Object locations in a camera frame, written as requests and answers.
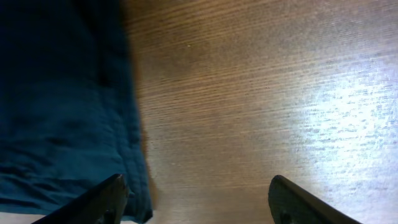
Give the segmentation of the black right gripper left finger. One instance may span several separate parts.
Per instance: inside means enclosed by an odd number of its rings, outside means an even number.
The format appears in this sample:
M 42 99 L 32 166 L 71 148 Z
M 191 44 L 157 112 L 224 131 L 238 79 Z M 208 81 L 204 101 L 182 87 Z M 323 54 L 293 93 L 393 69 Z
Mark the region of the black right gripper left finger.
M 114 174 L 32 224 L 120 224 L 128 198 L 124 176 Z

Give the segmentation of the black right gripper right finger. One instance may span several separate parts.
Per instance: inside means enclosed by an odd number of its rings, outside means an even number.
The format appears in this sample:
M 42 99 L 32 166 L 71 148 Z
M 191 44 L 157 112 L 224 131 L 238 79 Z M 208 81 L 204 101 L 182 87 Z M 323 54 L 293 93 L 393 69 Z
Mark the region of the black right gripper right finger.
M 268 204 L 276 224 L 360 224 L 282 175 L 271 180 Z

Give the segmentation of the dark blue shorts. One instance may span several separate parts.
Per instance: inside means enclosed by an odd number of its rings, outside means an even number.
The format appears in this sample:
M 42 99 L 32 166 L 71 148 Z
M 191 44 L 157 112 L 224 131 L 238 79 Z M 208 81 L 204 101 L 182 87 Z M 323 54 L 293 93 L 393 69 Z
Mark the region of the dark blue shorts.
M 1 211 L 47 215 L 113 174 L 152 218 L 117 0 L 1 2 Z

